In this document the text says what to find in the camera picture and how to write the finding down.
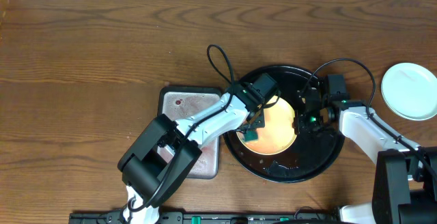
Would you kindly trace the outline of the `green yellow sponge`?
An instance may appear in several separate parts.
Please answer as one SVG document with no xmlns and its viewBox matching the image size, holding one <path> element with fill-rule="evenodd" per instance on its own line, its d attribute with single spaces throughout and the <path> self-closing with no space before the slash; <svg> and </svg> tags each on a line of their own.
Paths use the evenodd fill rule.
<svg viewBox="0 0 437 224">
<path fill-rule="evenodd" d="M 243 132 L 243 138 L 244 143 L 248 143 L 250 141 L 257 141 L 258 140 L 258 133 L 256 130 L 246 130 Z"/>
</svg>

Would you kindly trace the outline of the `yellow plate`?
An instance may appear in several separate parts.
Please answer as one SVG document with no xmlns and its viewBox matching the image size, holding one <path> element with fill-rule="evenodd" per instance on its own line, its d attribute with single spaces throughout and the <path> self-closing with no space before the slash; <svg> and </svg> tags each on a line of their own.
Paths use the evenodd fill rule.
<svg viewBox="0 0 437 224">
<path fill-rule="evenodd" d="M 273 96 L 268 104 L 275 105 L 264 109 L 264 127 L 256 128 L 257 141 L 244 143 L 242 132 L 237 132 L 238 139 L 250 151 L 262 155 L 279 154 L 288 149 L 297 138 L 294 132 L 293 122 L 295 111 L 292 106 L 282 98 Z"/>
</svg>

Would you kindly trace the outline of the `light blue plate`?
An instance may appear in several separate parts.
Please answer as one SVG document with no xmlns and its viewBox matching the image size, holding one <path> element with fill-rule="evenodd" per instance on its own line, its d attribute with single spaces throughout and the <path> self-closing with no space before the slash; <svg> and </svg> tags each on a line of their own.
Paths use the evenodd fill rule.
<svg viewBox="0 0 437 224">
<path fill-rule="evenodd" d="M 436 116 L 436 76 L 413 63 L 390 67 L 381 82 L 382 97 L 398 116 L 423 121 Z"/>
</svg>

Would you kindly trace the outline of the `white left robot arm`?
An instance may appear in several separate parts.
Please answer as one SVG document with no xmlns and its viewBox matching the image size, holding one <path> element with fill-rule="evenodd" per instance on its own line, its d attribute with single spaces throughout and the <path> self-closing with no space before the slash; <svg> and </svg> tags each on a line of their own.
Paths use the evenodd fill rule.
<svg viewBox="0 0 437 224">
<path fill-rule="evenodd" d="M 183 183 L 202 147 L 252 119 L 276 92 L 276 82 L 263 78 L 232 83 L 203 111 L 178 120 L 165 114 L 154 118 L 117 164 L 128 191 L 123 222 L 156 223 L 159 206 Z"/>
</svg>

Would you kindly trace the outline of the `black round tray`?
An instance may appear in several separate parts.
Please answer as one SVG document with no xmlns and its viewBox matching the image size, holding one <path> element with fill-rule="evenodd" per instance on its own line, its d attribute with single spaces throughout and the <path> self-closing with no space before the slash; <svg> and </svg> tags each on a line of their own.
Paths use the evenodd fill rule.
<svg viewBox="0 0 437 224">
<path fill-rule="evenodd" d="M 263 73 L 269 74 L 278 84 L 281 97 L 294 109 L 305 108 L 298 98 L 307 79 L 311 85 L 318 84 L 318 77 L 298 66 L 264 66 L 240 78 L 242 82 L 252 83 Z M 235 132 L 223 135 L 232 156 L 248 171 L 269 181 L 295 183 L 309 180 L 330 167 L 338 157 L 345 137 L 333 127 L 320 132 L 301 133 L 283 152 L 267 156 L 257 154 L 246 148 Z"/>
</svg>

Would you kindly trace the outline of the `black rectangular soap tray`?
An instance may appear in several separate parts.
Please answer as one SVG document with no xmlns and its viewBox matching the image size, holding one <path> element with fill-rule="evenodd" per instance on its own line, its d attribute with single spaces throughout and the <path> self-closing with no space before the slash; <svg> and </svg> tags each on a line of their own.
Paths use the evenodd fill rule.
<svg viewBox="0 0 437 224">
<path fill-rule="evenodd" d="M 158 114 L 165 114 L 170 120 L 194 115 L 220 100 L 220 89 L 213 87 L 168 86 L 160 91 Z M 202 147 L 202 154 L 188 174 L 188 178 L 210 180 L 219 169 L 219 144 L 217 137 Z"/>
</svg>

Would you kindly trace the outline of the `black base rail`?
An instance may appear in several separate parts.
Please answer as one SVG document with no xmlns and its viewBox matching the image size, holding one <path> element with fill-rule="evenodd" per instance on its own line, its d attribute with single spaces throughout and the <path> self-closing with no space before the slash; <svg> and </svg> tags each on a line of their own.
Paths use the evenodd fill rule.
<svg viewBox="0 0 437 224">
<path fill-rule="evenodd" d="M 70 214 L 69 224 L 115 224 L 144 223 L 138 219 L 128 220 L 119 211 Z M 157 224 L 268 224 L 268 223 L 340 223 L 334 214 L 300 212 L 298 214 L 202 214 L 163 212 L 152 223 Z"/>
</svg>

